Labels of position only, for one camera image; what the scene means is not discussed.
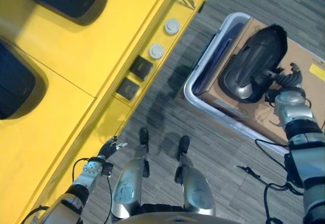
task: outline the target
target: gray carpet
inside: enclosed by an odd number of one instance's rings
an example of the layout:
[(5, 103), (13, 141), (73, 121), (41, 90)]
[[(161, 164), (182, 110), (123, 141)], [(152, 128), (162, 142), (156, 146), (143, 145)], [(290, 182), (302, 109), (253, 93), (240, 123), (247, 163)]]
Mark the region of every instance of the gray carpet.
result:
[[(173, 181), (177, 168), (175, 153), (181, 136), (189, 135), (188, 154), (209, 181), (217, 216), (241, 223), (264, 223), (264, 186), (235, 165), (252, 167), (266, 182), (283, 184), (286, 173), (253, 143), (223, 132), (184, 108), (174, 97), (186, 80), (190, 66), (232, 12), (245, 12), (266, 24), (282, 25), (291, 39), (323, 58), (324, 3), (325, 0), (208, 0), (120, 135), (120, 140), (129, 146), (111, 158), (112, 187), (122, 167), (133, 156), (138, 130), (146, 126), (150, 133), (151, 175), (143, 181), (142, 202), (182, 206), (182, 187)], [(284, 223), (302, 223), (302, 200), (291, 193), (271, 190), (268, 197), (271, 216)], [(109, 190), (102, 178), (86, 206), (84, 223), (102, 223), (109, 206)]]

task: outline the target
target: robot leg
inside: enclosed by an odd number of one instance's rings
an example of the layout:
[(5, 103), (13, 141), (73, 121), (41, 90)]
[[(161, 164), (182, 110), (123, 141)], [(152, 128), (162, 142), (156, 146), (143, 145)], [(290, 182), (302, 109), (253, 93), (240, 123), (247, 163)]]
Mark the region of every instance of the robot leg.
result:
[(140, 145), (137, 147), (133, 159), (123, 169), (113, 191), (113, 221), (129, 218), (141, 205), (142, 178), (149, 177), (149, 163), (146, 159), (148, 137), (147, 140), (143, 140), (143, 134), (148, 131), (141, 130), (139, 133)]
[(175, 175), (175, 182), (183, 184), (184, 210), (204, 215), (215, 215), (212, 192), (204, 175), (194, 168), (192, 161), (186, 155), (188, 146), (189, 138), (184, 136), (180, 140), (179, 167)]

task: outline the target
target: yellow label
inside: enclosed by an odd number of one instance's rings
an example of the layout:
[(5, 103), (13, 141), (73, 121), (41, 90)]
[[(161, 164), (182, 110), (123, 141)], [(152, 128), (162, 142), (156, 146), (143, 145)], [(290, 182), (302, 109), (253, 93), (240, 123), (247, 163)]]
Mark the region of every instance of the yellow label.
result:
[(314, 74), (315, 76), (317, 76), (318, 78), (320, 78), (321, 80), (325, 81), (325, 70), (316, 66), (315, 64), (312, 64), (310, 66), (309, 71)]

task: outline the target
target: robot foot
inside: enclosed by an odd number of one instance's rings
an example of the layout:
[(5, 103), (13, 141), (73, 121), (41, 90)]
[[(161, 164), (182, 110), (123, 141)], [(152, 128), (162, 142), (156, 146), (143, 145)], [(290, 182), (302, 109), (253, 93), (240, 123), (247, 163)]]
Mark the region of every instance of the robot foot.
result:
[(177, 160), (180, 160), (181, 154), (186, 154), (189, 148), (189, 136), (183, 136), (178, 145)]
[(146, 145), (147, 153), (149, 152), (149, 133), (145, 127), (139, 130), (139, 140), (141, 145)]

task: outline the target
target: cardboard box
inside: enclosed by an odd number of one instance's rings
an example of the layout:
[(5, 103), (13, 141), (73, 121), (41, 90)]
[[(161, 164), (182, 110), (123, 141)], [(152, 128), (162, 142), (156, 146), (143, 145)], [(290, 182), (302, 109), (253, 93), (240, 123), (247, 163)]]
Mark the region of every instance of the cardboard box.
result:
[[(279, 119), (273, 113), (273, 108), (264, 102), (264, 98), (258, 103), (240, 103), (228, 97), (221, 90), (217, 81), (218, 75), (224, 69), (229, 58), (239, 52), (249, 37), (264, 27), (266, 25), (256, 19), (251, 18), (249, 20), (220, 62), (213, 80), (208, 83), (205, 91), (199, 97), (272, 141), (285, 144), (287, 139), (279, 125)], [(288, 51), (280, 63), (280, 66), (285, 69), (284, 73), (291, 72), (291, 62), (295, 62), (302, 71), (303, 89), (306, 92), (306, 97), (312, 102), (312, 111), (319, 126), (322, 126), (325, 120), (325, 106), (323, 104), (325, 101), (325, 61), (288, 39)]]

